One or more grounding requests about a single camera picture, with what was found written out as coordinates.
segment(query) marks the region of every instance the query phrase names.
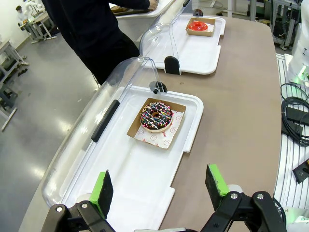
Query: shiny concrete floor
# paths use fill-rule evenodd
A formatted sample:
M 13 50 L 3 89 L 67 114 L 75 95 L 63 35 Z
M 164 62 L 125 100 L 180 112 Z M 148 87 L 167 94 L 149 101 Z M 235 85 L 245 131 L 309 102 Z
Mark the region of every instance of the shiny concrete floor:
M 59 34 L 27 44 L 28 71 L 14 75 L 18 108 L 0 132 L 0 231 L 18 231 L 55 152 L 98 88 L 92 74 Z

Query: person's hand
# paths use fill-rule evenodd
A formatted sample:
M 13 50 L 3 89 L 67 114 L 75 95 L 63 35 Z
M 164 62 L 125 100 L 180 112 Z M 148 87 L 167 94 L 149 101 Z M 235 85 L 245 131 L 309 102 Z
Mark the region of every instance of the person's hand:
M 158 7 L 158 1 L 157 0 L 149 0 L 149 7 L 148 10 L 155 10 Z

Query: red glazed donut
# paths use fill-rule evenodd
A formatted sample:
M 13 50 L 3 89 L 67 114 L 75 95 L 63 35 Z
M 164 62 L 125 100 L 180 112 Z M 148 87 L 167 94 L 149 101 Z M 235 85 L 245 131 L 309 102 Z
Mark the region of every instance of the red glazed donut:
M 193 23 L 190 23 L 189 25 L 189 29 L 190 30 L 207 30 L 207 25 L 206 23 L 202 23 L 202 22 L 199 22 L 199 21 L 195 21 Z

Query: donut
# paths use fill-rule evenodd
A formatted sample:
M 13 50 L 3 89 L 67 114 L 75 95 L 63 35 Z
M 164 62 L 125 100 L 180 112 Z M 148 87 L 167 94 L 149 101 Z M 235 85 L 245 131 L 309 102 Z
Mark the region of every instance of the donut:
M 206 23 L 203 23 L 203 22 L 199 22 L 199 21 L 195 21 L 195 22 L 192 22 L 190 23 L 189 25 L 189 29 L 190 30 L 198 30 L 198 31 L 201 31 L 201 30 L 207 30 L 207 24 Z
M 173 112 L 163 102 L 151 102 L 140 113 L 140 123 L 151 132 L 164 131 L 172 122 Z

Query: black sweater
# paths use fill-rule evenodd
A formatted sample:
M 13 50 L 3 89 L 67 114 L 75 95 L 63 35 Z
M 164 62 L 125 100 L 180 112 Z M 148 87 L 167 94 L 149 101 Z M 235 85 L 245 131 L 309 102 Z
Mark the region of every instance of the black sweater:
M 122 36 L 109 2 L 147 9 L 149 0 L 42 0 L 63 38 L 83 57 L 99 56 Z

